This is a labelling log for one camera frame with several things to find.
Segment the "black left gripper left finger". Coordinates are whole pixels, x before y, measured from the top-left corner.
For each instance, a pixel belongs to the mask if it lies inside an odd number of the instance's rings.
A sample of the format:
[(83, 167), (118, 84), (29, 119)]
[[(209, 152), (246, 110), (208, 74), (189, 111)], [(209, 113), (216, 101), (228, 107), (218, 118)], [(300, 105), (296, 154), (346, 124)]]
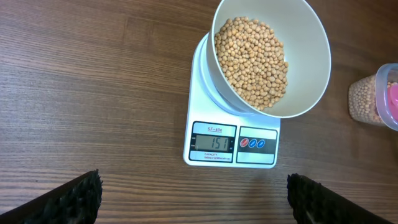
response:
[(1, 223), (94, 224), (102, 201), (99, 170), (89, 171), (1, 215)]

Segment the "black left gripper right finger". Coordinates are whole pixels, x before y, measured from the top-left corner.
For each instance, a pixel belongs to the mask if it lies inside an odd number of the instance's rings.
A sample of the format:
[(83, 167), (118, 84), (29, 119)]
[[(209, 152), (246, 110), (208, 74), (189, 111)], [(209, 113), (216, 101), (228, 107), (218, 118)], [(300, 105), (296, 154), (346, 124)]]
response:
[(297, 223), (391, 224), (304, 175), (287, 177), (287, 200)]

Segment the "pink plastic measuring scoop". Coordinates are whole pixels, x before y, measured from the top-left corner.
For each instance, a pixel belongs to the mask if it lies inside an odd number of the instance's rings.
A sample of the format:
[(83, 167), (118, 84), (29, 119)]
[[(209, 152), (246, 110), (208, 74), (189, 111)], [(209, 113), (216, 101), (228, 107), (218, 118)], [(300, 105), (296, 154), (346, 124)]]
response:
[(387, 88), (387, 105), (392, 118), (397, 121), (398, 119), (398, 86), (397, 84), (391, 85)]

